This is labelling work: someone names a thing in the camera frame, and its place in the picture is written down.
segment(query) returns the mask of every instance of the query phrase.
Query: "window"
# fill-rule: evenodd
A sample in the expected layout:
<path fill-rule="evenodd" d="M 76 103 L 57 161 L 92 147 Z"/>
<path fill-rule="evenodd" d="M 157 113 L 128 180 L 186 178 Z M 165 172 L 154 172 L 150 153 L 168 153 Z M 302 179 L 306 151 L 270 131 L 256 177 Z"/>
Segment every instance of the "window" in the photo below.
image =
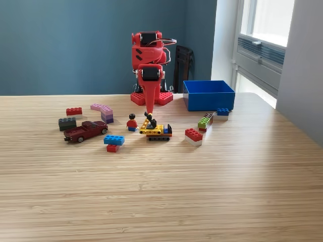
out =
<path fill-rule="evenodd" d="M 267 102 L 273 108 L 276 108 L 277 99 L 272 97 L 270 94 L 262 90 L 260 87 L 255 85 L 244 75 L 238 73 L 237 75 L 237 87 L 236 92 L 252 92 L 261 97 L 265 102 Z"/>
<path fill-rule="evenodd" d="M 242 78 L 239 90 L 239 75 L 243 75 L 277 97 L 293 8 L 294 0 L 239 0 L 231 83 L 234 90 L 244 89 L 247 81 Z"/>
<path fill-rule="evenodd" d="M 245 0 L 241 34 L 287 46 L 294 0 Z"/>

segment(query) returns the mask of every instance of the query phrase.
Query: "red robot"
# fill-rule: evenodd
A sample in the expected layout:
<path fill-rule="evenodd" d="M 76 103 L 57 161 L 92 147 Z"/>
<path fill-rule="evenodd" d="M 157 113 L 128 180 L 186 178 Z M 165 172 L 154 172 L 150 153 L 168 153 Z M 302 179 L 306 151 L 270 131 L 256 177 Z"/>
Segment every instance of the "red robot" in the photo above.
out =
<path fill-rule="evenodd" d="M 173 100 L 173 94 L 166 90 L 162 65 L 171 61 L 171 53 L 164 46 L 175 43 L 175 39 L 162 38 L 159 31 L 132 34 L 132 67 L 137 86 L 131 100 L 138 105 L 146 103 L 148 113 L 152 113 L 154 103 L 165 105 Z M 169 53 L 168 61 L 164 50 Z"/>

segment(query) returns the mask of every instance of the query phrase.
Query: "wire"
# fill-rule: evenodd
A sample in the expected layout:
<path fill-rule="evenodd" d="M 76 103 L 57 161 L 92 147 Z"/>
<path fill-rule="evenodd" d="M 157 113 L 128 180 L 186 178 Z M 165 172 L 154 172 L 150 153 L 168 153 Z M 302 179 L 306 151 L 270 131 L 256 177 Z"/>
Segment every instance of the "wire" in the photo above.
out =
<path fill-rule="evenodd" d="M 159 42 L 159 41 L 161 41 L 163 43 L 163 45 L 171 45 L 171 44 L 177 43 L 177 40 L 175 40 L 175 39 L 161 38 L 161 39 L 155 39 L 155 40 L 149 42 L 148 44 L 146 44 L 146 47 L 151 45 L 152 43 Z"/>
<path fill-rule="evenodd" d="M 158 64 L 160 64 L 160 65 L 167 65 L 169 62 L 171 62 L 171 52 L 167 48 L 165 48 L 165 47 L 163 47 L 163 49 L 165 49 L 165 50 L 168 51 L 169 60 L 168 60 L 168 62 L 158 63 Z"/>

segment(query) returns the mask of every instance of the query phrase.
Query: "blue wall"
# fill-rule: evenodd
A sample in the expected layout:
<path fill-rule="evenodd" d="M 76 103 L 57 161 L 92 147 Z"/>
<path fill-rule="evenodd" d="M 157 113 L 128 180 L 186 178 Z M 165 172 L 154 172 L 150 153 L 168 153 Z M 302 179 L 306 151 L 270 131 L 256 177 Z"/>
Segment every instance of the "blue wall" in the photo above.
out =
<path fill-rule="evenodd" d="M 217 0 L 187 0 L 186 4 L 184 45 L 194 51 L 195 57 L 194 76 L 189 80 L 210 80 Z"/>
<path fill-rule="evenodd" d="M 0 0 L 0 95 L 130 93 L 131 33 L 139 31 L 159 30 L 188 45 L 195 78 L 210 78 L 213 2 Z M 194 36 L 210 26 L 203 41 Z M 175 46 L 170 51 L 174 60 Z M 174 63 L 165 71 L 170 85 Z"/>

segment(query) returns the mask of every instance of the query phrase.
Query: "window frame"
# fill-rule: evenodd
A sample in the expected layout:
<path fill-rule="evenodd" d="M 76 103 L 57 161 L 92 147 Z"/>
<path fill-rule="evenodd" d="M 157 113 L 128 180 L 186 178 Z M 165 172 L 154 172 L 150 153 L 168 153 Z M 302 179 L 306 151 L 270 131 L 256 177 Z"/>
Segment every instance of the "window frame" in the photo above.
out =
<path fill-rule="evenodd" d="M 250 0 L 249 14 L 247 20 L 247 33 L 252 33 L 254 15 L 256 10 L 257 0 Z M 261 58 L 259 55 L 252 53 L 244 48 L 238 46 L 238 38 L 248 39 L 254 44 L 261 42 L 263 45 L 281 49 L 286 51 L 286 48 L 281 45 L 270 43 L 262 39 L 257 39 L 249 35 L 241 34 L 242 17 L 244 10 L 244 0 L 239 0 L 238 14 L 237 14 L 237 25 L 235 43 L 233 49 L 232 63 L 234 71 L 232 73 L 231 87 L 236 90 L 237 85 L 237 73 L 242 72 L 244 75 L 248 75 L 248 78 L 253 80 L 254 84 L 259 86 L 264 91 L 268 92 L 273 97 L 277 97 L 280 78 L 282 73 L 283 65 L 270 61 L 269 59 Z"/>

